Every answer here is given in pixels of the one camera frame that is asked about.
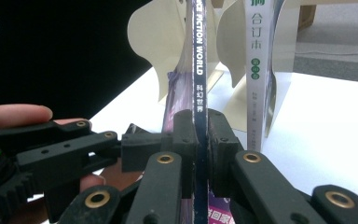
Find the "beige bookend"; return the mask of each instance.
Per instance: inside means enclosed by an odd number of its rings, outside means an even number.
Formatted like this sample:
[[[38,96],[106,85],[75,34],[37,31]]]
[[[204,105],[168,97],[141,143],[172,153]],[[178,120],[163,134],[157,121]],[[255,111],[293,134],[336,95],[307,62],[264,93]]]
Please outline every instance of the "beige bookend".
[[[277,20],[273,42],[272,69],[275,75],[275,100],[271,101],[271,118],[267,120],[268,134],[275,120],[284,96],[290,86],[291,73],[296,51],[296,32],[300,2],[286,0],[283,3],[280,16]],[[245,15],[242,0],[225,1],[223,13],[217,27],[216,44],[220,61],[224,64],[232,79],[235,91],[224,109],[232,128],[247,131],[246,113],[246,80],[245,80]]]
[[[208,78],[219,63],[216,52],[216,30],[219,21],[211,0],[207,0]],[[153,0],[136,10],[128,25],[132,49],[147,59],[158,75],[161,101],[168,92],[168,72],[179,62],[185,41],[186,0]],[[218,78],[208,79],[213,85]]]

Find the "black background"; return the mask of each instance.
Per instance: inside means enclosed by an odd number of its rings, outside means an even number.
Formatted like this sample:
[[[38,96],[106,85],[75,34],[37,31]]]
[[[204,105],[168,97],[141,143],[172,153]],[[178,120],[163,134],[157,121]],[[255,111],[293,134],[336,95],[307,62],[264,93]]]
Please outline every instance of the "black background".
[[[149,1],[0,0],[0,104],[91,118],[151,67],[127,38]]]

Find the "white tabletop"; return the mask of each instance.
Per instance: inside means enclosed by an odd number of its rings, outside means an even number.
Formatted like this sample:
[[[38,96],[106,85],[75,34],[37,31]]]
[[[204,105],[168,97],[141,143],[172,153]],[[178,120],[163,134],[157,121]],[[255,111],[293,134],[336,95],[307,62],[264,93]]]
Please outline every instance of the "white tabletop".
[[[222,111],[233,89],[225,72],[209,93]],[[92,119],[94,132],[124,133],[130,123],[161,130],[158,78],[150,69]],[[246,146],[246,133],[235,131]],[[358,194],[358,82],[294,73],[262,152],[297,189],[333,184]]]

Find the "floor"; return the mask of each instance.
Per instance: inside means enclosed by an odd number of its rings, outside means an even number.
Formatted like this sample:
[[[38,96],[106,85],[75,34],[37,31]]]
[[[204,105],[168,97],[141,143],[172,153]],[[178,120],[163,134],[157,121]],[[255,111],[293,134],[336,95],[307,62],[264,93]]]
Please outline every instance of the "floor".
[[[358,81],[358,3],[316,7],[298,32],[294,71]]]

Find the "green circle logo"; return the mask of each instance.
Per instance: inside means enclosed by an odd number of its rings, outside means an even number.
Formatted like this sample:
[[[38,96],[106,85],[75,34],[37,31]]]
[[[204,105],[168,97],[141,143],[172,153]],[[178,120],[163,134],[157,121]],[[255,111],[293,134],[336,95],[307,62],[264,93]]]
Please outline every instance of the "green circle logo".
[[[260,68],[257,67],[257,66],[253,66],[253,67],[252,67],[252,72],[253,72],[253,73],[258,73],[258,72],[260,72]]]
[[[253,58],[253,59],[251,60],[251,64],[252,64],[252,65],[259,65],[259,64],[260,64],[260,60],[257,59],[257,58]]]
[[[258,75],[257,73],[253,73],[251,75],[252,79],[256,80],[256,79],[259,79],[260,78],[260,75]]]

